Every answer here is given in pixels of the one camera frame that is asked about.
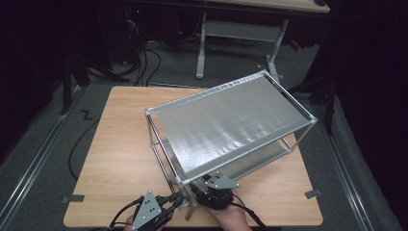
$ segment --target table top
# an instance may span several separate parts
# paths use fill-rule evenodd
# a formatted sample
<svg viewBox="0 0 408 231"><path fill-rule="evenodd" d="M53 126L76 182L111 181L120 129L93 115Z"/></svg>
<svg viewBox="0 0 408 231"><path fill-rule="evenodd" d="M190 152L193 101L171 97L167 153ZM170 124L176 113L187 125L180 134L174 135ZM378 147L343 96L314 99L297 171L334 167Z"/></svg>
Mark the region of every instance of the table top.
<svg viewBox="0 0 408 231"><path fill-rule="evenodd" d="M327 5L321 7L318 4L316 4L313 0L208 0L208 1L313 13L330 12L330 9L329 7L327 7Z"/></svg>
<svg viewBox="0 0 408 231"><path fill-rule="evenodd" d="M170 195L170 189L150 146L144 109L177 99L198 89L112 89L94 135L74 193L82 202L70 202L64 217L68 227L104 227L125 205L146 195ZM322 216L298 148L239 180L245 205L268 226L320 225ZM189 221L187 209L177 209L168 227L216 227L204 208ZM129 209L117 221L132 215ZM248 217L251 226L257 226Z"/></svg>

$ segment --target gray carpet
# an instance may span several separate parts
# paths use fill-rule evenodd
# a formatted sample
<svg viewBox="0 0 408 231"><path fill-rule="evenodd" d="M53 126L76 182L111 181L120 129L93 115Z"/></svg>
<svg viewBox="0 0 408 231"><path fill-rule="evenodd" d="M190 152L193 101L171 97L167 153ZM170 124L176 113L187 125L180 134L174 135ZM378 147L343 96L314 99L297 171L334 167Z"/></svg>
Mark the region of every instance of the gray carpet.
<svg viewBox="0 0 408 231"><path fill-rule="evenodd" d="M224 48L222 44L209 46L213 50ZM198 81L194 78L197 47L180 46L174 49L163 45L160 49L155 50L161 56L161 65L152 76L150 83L151 85L213 87L265 69L264 56L268 46L267 43L250 47L230 45L223 51L210 50L207 52L205 78ZM153 49L154 47L158 47L158 43L148 45L148 48ZM293 87L303 81L318 50L318 47L309 47L295 52L289 46L281 47L275 64L278 73L283 75L280 81L285 88ZM149 76L154 71L159 60L150 52L147 52L147 57L148 66L145 76ZM126 67L116 66L115 71L124 68ZM113 82L106 78L92 78L92 83L86 88L84 95L72 109L61 133L56 137L45 164L35 183L22 200L8 225L8 230L90 230L89 228L67 228L63 224L67 204L61 201L64 196L71 195L75 187L75 180L68 169L69 154L81 135L101 117L112 86L131 86L135 83L137 74L136 71L127 76L131 79L131 82L127 84ZM299 100L311 110L312 114L317 113L316 110L319 107L308 105L307 100L303 98ZM62 87L60 86L54 92L52 103L38 114L12 155L0 167L1 207L6 205L13 194L19 179L23 177L42 142L59 118L61 109ZM91 119L84 119L84 111L89 111L88 118ZM95 128L96 126L92 127L73 150L72 169L76 175L81 171ZM401 230L361 157L338 102L333 129L333 138L361 193L374 229ZM330 154L331 149L325 136L324 130L317 124L299 145L312 185L314 189L320 189L322 192L322 195L318 197L318 202L323 215L323 224L316 227L284 227L285 231L361 230L344 192L344 186L335 168Z"/></svg>

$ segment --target metal bracket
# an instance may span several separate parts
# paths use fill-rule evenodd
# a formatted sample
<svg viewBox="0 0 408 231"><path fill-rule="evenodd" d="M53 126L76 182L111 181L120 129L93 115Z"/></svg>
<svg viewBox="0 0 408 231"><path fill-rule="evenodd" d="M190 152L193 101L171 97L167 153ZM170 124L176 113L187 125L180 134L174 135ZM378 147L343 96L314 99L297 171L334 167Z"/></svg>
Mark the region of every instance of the metal bracket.
<svg viewBox="0 0 408 231"><path fill-rule="evenodd" d="M138 230L148 221L158 216L161 212L162 209L160 208L159 203L157 203L153 192L148 191L147 195L144 197L144 200L140 205L140 210L135 218L135 221L133 222L132 229Z"/></svg>
<svg viewBox="0 0 408 231"><path fill-rule="evenodd" d="M240 186L237 181L232 180L219 171L206 181L205 184L207 187L215 190L235 189Z"/></svg>

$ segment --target tape mark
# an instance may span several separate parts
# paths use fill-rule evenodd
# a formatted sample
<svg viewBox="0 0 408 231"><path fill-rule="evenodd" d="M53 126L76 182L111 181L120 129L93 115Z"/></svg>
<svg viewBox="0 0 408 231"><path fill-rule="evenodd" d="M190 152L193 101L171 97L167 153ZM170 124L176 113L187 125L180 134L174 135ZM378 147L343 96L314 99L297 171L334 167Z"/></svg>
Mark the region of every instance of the tape mark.
<svg viewBox="0 0 408 231"><path fill-rule="evenodd" d="M85 113L84 120L92 120L92 117L88 117L89 110L81 110L81 113Z"/></svg>

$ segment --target human hand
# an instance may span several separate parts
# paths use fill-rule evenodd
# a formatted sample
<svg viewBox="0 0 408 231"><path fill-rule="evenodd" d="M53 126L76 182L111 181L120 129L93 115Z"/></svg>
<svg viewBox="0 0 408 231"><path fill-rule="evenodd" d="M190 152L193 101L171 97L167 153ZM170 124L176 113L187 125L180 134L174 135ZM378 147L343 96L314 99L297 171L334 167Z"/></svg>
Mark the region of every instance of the human hand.
<svg viewBox="0 0 408 231"><path fill-rule="evenodd" d="M133 216L130 216L126 219L126 225L123 228L123 231L133 231L132 230L132 225L133 225ZM162 231L165 226L163 225L162 227L158 228L157 231Z"/></svg>
<svg viewBox="0 0 408 231"><path fill-rule="evenodd" d="M234 200L232 202L243 206L242 202L238 200L237 192L232 190L232 193L234 194ZM224 231L252 230L246 220L245 210L240 207L228 205L228 207L223 210L213 210L208 207L205 208L214 216Z"/></svg>

